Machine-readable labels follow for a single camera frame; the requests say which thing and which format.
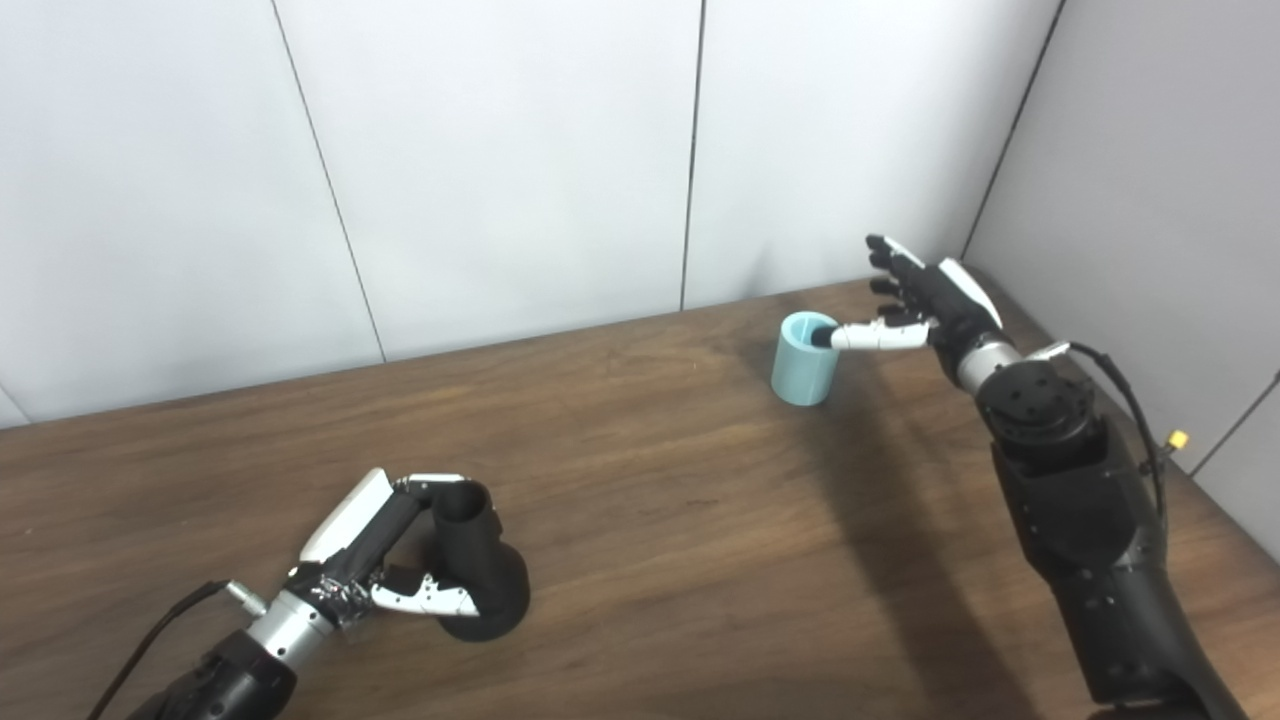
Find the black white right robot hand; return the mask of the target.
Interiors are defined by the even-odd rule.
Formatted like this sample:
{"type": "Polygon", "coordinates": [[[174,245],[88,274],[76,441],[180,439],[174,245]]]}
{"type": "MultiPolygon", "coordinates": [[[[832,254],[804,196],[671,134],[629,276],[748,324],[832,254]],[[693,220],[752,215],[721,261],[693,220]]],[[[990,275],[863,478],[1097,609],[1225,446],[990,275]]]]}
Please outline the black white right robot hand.
{"type": "Polygon", "coordinates": [[[927,264],[887,236],[865,237],[869,263],[884,275],[873,293],[891,299],[868,323],[820,325],[801,334],[814,347],[835,351],[890,351],[931,347],[946,373],[988,342],[1004,338],[995,304],[952,258],[927,264]]]}

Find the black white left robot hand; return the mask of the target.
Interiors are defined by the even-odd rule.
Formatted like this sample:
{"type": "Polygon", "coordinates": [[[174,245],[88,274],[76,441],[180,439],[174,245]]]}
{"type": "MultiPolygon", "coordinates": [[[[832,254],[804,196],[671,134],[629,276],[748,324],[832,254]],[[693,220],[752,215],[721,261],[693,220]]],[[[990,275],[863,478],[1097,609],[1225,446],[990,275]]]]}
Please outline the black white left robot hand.
{"type": "Polygon", "coordinates": [[[285,592],[348,626],[372,609],[447,620],[498,618],[513,596],[511,550],[485,486],[457,474],[389,479],[372,469],[314,532],[285,592]],[[435,564],[393,568],[387,555],[422,515],[435,530],[435,564]]]}

